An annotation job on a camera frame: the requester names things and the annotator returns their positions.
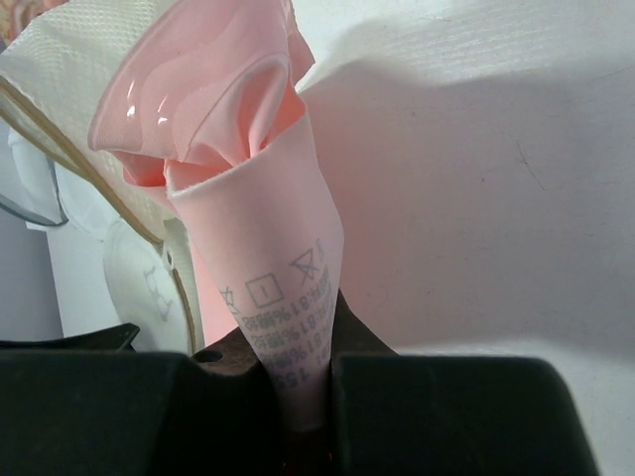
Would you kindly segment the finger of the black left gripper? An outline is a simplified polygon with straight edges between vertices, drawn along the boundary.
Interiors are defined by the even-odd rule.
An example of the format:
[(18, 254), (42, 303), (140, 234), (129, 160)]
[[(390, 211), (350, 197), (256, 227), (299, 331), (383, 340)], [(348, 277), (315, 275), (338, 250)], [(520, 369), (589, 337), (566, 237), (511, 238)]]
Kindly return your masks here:
[(1, 341), (2, 351), (133, 351), (140, 327), (132, 323), (47, 341)]

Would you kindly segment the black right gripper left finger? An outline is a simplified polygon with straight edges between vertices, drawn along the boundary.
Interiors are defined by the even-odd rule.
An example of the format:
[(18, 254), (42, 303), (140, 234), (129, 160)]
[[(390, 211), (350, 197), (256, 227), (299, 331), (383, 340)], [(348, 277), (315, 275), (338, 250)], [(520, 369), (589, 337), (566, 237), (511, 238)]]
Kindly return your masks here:
[(187, 356), (81, 340), (1, 347), (5, 475), (288, 475), (272, 386), (240, 331)]

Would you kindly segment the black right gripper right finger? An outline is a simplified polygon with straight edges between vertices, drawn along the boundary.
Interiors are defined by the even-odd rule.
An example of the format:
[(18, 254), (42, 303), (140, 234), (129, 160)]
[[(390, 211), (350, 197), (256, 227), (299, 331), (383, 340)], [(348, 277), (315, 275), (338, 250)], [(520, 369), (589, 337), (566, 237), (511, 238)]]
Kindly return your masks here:
[(578, 415), (548, 362), (400, 356), (336, 303), (336, 475), (574, 475)]

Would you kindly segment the pink bra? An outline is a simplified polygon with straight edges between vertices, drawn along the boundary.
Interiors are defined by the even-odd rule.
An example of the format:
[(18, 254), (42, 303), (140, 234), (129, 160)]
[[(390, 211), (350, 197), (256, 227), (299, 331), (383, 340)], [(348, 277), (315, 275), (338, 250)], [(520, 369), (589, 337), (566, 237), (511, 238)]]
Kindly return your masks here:
[(267, 370), (286, 426), (325, 423), (343, 229), (297, 83), (289, 1), (179, 1), (105, 88), (88, 133), (172, 211)]

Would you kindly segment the tan-trimmed white laundry bag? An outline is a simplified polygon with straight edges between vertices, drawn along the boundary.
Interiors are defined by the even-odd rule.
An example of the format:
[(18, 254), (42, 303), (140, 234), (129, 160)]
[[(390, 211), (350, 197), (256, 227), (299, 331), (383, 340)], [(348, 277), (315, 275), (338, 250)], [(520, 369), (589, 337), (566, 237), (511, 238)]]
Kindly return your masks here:
[(79, 197), (107, 202), (106, 286), (140, 350), (193, 354), (204, 345), (183, 224), (123, 180), (112, 155), (92, 152), (88, 128), (107, 82), (168, 1), (69, 1), (33, 19), (1, 55), (1, 116), (80, 179)]

